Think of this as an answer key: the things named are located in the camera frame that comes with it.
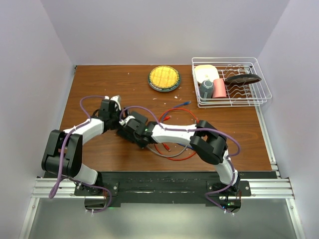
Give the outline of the black network switch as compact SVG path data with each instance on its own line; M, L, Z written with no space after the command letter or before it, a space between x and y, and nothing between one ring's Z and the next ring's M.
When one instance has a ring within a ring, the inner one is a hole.
M146 143L142 139L142 134L146 128L148 118L136 111L125 110L123 120L125 124L117 130L117 136L144 148Z

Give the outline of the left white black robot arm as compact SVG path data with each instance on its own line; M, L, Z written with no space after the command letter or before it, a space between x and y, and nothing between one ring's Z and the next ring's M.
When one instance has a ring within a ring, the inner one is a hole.
M121 97L119 95L102 98L98 114L87 115L88 119L78 126L66 130L53 130L49 134L41 167L44 171L56 174L57 182L49 193L53 198L64 178L72 178L86 185L91 195L103 191L103 179L100 172L91 169L82 162L82 148L85 143L108 130L119 128Z

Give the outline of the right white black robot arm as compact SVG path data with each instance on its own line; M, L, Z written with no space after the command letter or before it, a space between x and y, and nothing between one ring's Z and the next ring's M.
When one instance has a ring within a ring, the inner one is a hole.
M241 147L233 137L218 131L201 120L192 125L168 125L159 122L142 123L129 116L120 120L124 136L139 147L150 144L177 143L190 146L204 162L214 165L226 195L232 196L240 189L240 177L231 157L240 153Z

